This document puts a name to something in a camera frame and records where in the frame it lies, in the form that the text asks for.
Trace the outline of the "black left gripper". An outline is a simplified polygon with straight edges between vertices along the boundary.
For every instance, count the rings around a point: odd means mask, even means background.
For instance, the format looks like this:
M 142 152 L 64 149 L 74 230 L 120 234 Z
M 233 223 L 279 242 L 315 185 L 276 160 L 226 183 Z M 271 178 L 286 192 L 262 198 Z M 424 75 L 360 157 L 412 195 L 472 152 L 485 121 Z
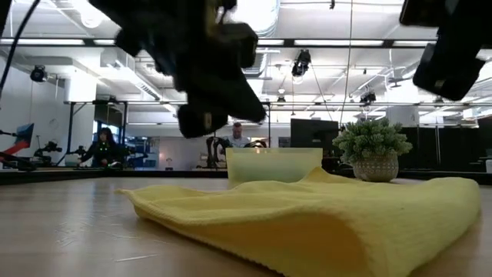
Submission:
M 192 19 L 137 16 L 118 19 L 117 44 L 131 55 L 145 50 L 155 68 L 173 78 L 187 101 L 177 110 L 178 126 L 187 138 L 211 134 L 229 117 L 262 122 L 265 109 L 244 69 L 254 64 L 258 36 L 245 23 L 212 23 Z

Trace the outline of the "yellow translucent plastic bin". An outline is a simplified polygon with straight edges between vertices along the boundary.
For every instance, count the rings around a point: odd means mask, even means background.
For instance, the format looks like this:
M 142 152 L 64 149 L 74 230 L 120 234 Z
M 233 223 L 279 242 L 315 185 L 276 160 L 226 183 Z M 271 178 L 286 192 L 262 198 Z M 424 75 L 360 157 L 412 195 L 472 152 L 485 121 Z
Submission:
M 245 182 L 296 182 L 321 167 L 320 148 L 228 148 L 228 188 Z

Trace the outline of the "yellow microfiber towel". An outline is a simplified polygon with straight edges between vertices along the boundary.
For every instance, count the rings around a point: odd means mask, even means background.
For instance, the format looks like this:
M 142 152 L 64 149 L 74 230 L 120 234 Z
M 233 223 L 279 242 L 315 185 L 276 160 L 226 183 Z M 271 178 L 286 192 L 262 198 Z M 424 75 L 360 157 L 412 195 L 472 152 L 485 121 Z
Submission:
M 128 190 L 143 219 L 285 277 L 408 277 L 477 220 L 480 188 L 446 177 L 416 185 L 311 170 L 297 182 L 205 192 Z

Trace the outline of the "person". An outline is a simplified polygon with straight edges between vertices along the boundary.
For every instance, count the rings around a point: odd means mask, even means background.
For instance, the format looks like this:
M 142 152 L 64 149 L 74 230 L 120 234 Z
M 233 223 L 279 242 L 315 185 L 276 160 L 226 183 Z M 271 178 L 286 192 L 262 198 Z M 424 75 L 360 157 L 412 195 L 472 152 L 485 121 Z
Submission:
M 247 144 L 251 142 L 248 137 L 242 135 L 242 124 L 240 122 L 235 122 L 232 127 L 232 134 L 225 137 L 231 147 L 234 148 L 244 148 Z
M 91 159 L 91 166 L 96 168 L 111 167 L 114 163 L 121 162 L 121 148 L 114 140 L 110 128 L 105 127 L 98 132 L 97 139 L 78 160 L 78 164 L 81 165 L 89 159 Z

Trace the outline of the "black overhead beam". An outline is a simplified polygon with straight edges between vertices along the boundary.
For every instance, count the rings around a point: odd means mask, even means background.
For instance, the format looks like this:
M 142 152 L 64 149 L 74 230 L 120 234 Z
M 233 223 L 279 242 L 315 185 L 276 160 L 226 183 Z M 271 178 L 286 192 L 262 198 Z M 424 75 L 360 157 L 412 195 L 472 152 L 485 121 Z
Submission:
M 418 39 L 306 39 L 260 38 L 259 48 L 424 48 L 435 40 Z M 120 46 L 113 38 L 20 38 L 21 47 L 110 47 Z

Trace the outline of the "black partition panels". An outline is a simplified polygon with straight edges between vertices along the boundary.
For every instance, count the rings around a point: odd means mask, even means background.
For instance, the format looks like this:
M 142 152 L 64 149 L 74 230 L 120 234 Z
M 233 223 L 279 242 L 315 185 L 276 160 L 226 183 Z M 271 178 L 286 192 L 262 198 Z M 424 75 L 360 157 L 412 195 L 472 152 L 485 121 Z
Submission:
M 485 172 L 492 160 L 492 117 L 476 128 L 455 126 L 404 127 L 412 149 L 398 158 L 401 170 Z

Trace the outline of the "black monitor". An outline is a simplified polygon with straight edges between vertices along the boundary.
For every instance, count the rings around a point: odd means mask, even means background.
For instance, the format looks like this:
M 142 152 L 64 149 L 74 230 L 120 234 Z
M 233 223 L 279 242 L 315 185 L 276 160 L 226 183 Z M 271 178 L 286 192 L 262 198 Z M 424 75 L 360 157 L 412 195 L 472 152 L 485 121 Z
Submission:
M 291 120 L 290 146 L 292 148 L 321 148 L 324 151 L 335 149 L 333 140 L 339 134 L 339 124 L 333 121 L 313 119 Z

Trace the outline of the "artificial plant in patterned pot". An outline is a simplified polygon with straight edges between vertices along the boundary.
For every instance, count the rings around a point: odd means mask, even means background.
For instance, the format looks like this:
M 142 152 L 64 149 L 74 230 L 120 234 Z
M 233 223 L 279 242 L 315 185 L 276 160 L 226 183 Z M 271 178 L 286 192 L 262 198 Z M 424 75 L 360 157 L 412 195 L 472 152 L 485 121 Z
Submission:
M 333 145 L 341 150 L 341 161 L 352 167 L 357 179 L 390 182 L 399 172 L 398 157 L 413 148 L 401 130 L 400 123 L 385 118 L 349 123 Z

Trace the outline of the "red and blue panel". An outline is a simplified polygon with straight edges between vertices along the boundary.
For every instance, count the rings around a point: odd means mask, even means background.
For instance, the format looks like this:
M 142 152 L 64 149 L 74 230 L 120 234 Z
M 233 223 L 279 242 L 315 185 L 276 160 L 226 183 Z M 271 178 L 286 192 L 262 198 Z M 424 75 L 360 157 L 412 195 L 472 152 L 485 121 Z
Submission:
M 22 149 L 28 149 L 31 146 L 34 126 L 34 123 L 22 125 L 17 128 L 16 132 L 4 132 L 0 130 L 0 135 L 15 137 L 14 144 L 10 148 L 3 150 L 2 153 L 14 155 Z

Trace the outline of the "black gantry frame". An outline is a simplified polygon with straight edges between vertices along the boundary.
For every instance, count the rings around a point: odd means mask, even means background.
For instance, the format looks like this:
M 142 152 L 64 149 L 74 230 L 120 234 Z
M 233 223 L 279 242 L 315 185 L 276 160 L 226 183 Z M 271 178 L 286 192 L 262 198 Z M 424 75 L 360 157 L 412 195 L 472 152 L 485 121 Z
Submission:
M 65 165 L 77 169 L 96 168 L 91 166 L 91 159 L 81 165 L 78 164 L 78 160 L 97 139 L 98 132 L 107 127 L 111 129 L 114 140 L 120 145 L 122 157 L 120 163 L 116 162 L 111 167 L 121 167 L 128 154 L 125 143 L 127 115 L 127 102 L 116 100 L 70 102 L 67 146 L 62 158 Z
M 290 136 L 291 117 L 285 111 L 275 110 L 276 105 L 272 102 L 265 102 L 264 107 L 267 116 L 265 118 L 265 125 L 267 126 L 269 146 L 271 148 L 279 148 L 279 139 Z

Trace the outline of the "black aluminium table frame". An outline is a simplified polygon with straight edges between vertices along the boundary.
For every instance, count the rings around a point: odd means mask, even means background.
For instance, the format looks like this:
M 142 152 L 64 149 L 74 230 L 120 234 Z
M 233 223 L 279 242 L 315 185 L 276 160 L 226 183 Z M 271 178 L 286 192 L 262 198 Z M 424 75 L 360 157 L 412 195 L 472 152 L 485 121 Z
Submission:
M 178 178 L 178 179 L 226 179 L 227 172 L 220 171 L 107 171 L 107 170 L 58 170 L 15 172 L 0 171 L 0 185 L 27 184 L 36 182 L 57 182 L 78 179 L 99 178 Z M 492 173 L 447 172 L 447 171 L 400 171 L 401 179 L 430 180 L 443 177 L 473 179 L 480 185 L 492 186 Z

